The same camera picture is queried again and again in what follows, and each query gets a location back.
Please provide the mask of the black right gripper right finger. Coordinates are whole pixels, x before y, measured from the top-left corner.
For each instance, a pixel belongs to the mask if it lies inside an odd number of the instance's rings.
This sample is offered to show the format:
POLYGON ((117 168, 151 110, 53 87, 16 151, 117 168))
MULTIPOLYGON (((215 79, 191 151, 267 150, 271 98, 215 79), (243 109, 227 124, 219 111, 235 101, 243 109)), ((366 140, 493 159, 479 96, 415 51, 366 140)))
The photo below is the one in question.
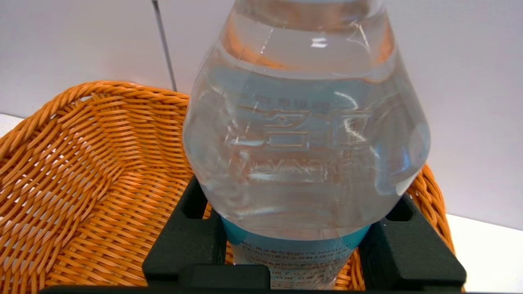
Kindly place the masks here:
POLYGON ((408 196, 359 245, 369 292, 460 292, 467 273, 408 196))

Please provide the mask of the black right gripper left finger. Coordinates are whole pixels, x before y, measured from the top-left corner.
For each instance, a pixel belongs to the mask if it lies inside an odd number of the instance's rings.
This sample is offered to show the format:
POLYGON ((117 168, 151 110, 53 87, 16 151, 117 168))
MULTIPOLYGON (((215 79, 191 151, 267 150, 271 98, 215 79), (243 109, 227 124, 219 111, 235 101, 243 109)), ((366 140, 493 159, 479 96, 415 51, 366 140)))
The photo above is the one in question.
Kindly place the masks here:
POLYGON ((211 211, 193 177, 142 264, 149 287, 269 288, 262 265, 227 265, 227 236, 221 217, 211 211))

